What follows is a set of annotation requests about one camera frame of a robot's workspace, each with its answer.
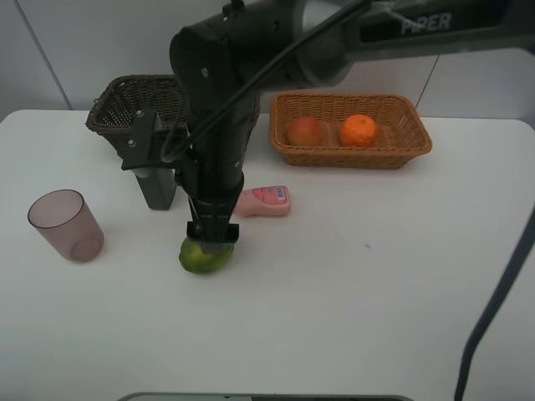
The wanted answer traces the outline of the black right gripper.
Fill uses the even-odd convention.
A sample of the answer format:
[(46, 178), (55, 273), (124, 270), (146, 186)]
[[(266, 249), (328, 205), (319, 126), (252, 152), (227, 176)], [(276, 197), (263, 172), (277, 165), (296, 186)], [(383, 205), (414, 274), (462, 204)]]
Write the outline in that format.
[(187, 193), (191, 220), (186, 236), (201, 239), (205, 254), (234, 247), (240, 235), (230, 219), (242, 192), (245, 129), (215, 128), (188, 147), (181, 161), (181, 187)]

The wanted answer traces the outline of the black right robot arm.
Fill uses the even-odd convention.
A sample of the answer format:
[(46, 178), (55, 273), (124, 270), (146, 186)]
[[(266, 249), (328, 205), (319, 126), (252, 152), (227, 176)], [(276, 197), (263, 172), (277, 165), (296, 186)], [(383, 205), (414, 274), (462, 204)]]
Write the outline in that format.
[(533, 2), (233, 1), (183, 28), (170, 61), (189, 109), (160, 157), (181, 164), (188, 237), (206, 253), (237, 241), (230, 218), (261, 94), (331, 86), (362, 61), (500, 48), (533, 51)]

